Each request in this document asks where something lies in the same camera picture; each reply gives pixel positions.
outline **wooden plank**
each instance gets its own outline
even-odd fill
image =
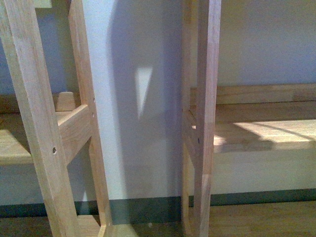
[[[53,94],[55,111],[72,111],[80,102],[78,93],[61,92]],[[0,95],[0,113],[19,113],[19,106],[15,95]]]
[[[216,88],[221,0],[200,0],[198,6],[197,132],[194,184],[195,236],[208,236],[211,170],[214,150]]]
[[[98,237],[100,232],[99,216],[81,215],[78,216],[78,222],[82,237]]]
[[[189,151],[183,143],[181,220],[185,236],[192,236],[189,220]]]
[[[190,138],[186,134],[187,124],[185,121],[185,112],[190,109],[190,87],[191,87],[191,39],[192,39],[192,0],[182,1],[182,139],[183,139],[183,155],[182,155],[182,224],[185,236],[192,236],[189,222],[189,179],[188,167],[189,157],[186,150],[186,144],[191,151],[191,157],[195,157],[195,151]]]
[[[315,147],[316,101],[217,105],[215,120],[215,153]]]
[[[182,1],[182,111],[190,109],[192,0]]]
[[[69,164],[91,137],[90,110],[81,105],[58,120],[59,131],[65,150],[65,164]]]
[[[193,125],[191,121],[192,114],[190,111],[184,112],[183,115],[183,133],[188,135],[193,142],[194,146],[198,146],[198,132],[196,126]]]
[[[218,86],[217,104],[315,101],[316,84]],[[196,105],[197,89],[191,88],[190,105]]]
[[[56,112],[61,119],[69,112]],[[0,165],[33,164],[20,114],[0,114]]]
[[[250,152],[316,148],[316,119],[220,123],[214,152]]]
[[[79,236],[33,0],[0,0],[0,36],[54,236]]]
[[[87,104],[91,112],[92,137],[90,140],[89,154],[100,222],[102,226],[109,227],[112,225],[112,219],[95,105],[82,0],[71,1],[68,19],[74,48],[80,98],[82,104]]]
[[[189,155],[190,155],[190,160],[191,160],[193,166],[195,167],[196,163],[197,163],[196,147],[193,145],[191,138],[187,134],[184,134],[182,136],[182,140],[183,140],[183,143],[186,144],[187,150],[188,150]]]

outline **wooden leg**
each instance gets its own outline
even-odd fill
[[[90,140],[89,154],[100,222],[102,226],[109,227],[112,225],[112,219],[99,135],[82,0],[71,1],[68,19],[74,49],[81,103],[88,105],[91,111],[92,137]]]
[[[78,237],[53,98],[32,0],[0,0],[0,36],[54,237]]]
[[[181,218],[185,236],[191,237],[192,231],[189,220],[189,162],[189,151],[185,143],[183,143]]]
[[[211,175],[195,171],[194,219],[195,237],[207,237],[211,200]]]

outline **wooden post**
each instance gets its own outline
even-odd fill
[[[184,113],[190,109],[190,22],[191,22],[191,3],[192,0],[183,0],[183,19],[182,19],[182,140],[184,141]],[[186,235],[190,235],[189,221],[189,159],[185,142],[182,147],[182,195],[181,195],[181,219],[182,226]]]
[[[214,150],[221,0],[199,0],[197,51],[197,133],[194,217],[197,237],[208,236]]]
[[[78,220],[32,0],[0,0],[0,36],[53,236],[78,237]]]
[[[100,222],[102,226],[108,227],[112,225],[111,210],[99,135],[82,0],[72,0],[68,19],[74,48],[81,103],[83,105],[87,104],[91,111],[92,137],[89,146],[89,154]]]

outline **wooden block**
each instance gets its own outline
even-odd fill
[[[53,94],[55,111],[72,111],[80,102],[78,93],[61,92]],[[15,95],[0,95],[0,113],[19,113],[20,109]]]
[[[90,110],[81,105],[58,120],[58,127],[65,150],[65,164],[69,164],[92,135]]]

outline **light wood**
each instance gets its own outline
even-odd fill
[[[192,1],[183,0],[182,19],[182,111],[190,109]]]
[[[80,106],[78,93],[61,92],[53,94],[55,111],[72,111]],[[19,106],[15,95],[0,95],[0,113],[19,113]]]
[[[58,119],[69,112],[56,112]],[[20,114],[0,114],[0,165],[33,164]]]
[[[79,236],[33,0],[0,0],[0,36],[55,237]]]
[[[89,154],[98,203],[98,210],[100,215],[100,222],[101,226],[109,228],[108,234],[110,235],[112,229],[110,202],[108,198],[108,189],[105,177],[98,118],[96,113],[82,0],[71,1],[68,19],[74,48],[80,98],[82,104],[87,104],[91,112],[90,118],[92,137],[90,139]]]
[[[87,105],[81,105],[67,116],[58,120],[58,126],[65,150],[65,164],[68,165],[90,139],[91,112]]]
[[[214,149],[221,0],[198,1],[197,162],[194,184],[195,236],[208,233]]]
[[[208,236],[314,237],[315,208],[315,201],[212,206]]]
[[[214,152],[315,148],[315,118],[316,101],[217,105]]]
[[[190,154],[190,159],[192,161],[193,166],[195,167],[197,164],[197,155],[198,155],[198,133],[196,128],[196,120],[195,125],[192,126],[195,118],[192,116],[190,111],[183,112],[182,115],[182,139],[185,141],[187,150]]]
[[[189,159],[189,151],[186,143],[183,143],[181,220],[184,233],[190,237],[192,236],[192,231],[189,221]]]
[[[315,101],[316,84],[218,86],[216,103],[247,104]],[[197,89],[191,88],[190,104],[196,105]]]

